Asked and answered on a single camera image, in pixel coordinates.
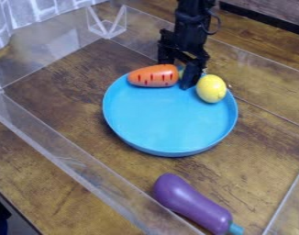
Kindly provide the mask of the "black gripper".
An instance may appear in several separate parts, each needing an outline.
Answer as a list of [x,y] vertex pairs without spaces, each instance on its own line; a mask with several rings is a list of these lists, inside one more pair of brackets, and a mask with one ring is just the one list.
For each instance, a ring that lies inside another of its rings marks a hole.
[[173,31],[165,28],[158,31],[157,63],[173,64],[178,60],[184,64],[180,88],[186,90],[201,77],[209,55],[202,45],[208,35],[210,17],[216,17],[210,8],[216,0],[177,0],[174,9]]

